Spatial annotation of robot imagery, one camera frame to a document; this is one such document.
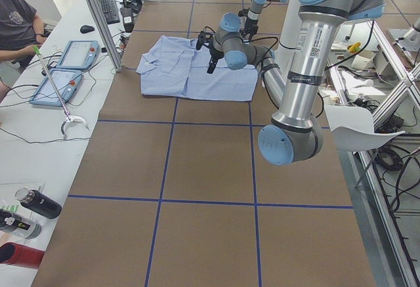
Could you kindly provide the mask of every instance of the shirt sleeve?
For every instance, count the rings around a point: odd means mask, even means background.
[[[18,9],[20,15],[28,22],[33,22],[37,10],[33,8],[29,3],[25,0],[10,0]]]

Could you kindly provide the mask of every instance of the keyboard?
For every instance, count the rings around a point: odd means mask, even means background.
[[[104,13],[106,23],[118,23],[119,13],[116,0],[99,0],[100,8]]]

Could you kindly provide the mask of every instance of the gray t-shirt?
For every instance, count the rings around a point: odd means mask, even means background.
[[[16,51],[37,44],[32,28],[36,13],[25,0],[0,0],[0,50]]]

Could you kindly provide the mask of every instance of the black water bottle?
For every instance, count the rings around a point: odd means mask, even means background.
[[[28,208],[29,210],[32,210],[48,219],[54,219],[61,213],[62,208],[59,203],[51,200],[37,190],[21,188],[16,192],[14,197],[23,207]]]

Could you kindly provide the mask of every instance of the yellow object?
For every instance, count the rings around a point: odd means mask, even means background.
[[[350,52],[350,53],[355,53],[357,50],[357,48],[359,47],[361,45],[361,43],[360,42],[357,42],[356,44],[354,44],[354,45],[352,45],[352,46],[350,46],[350,48],[348,49],[348,51]]]

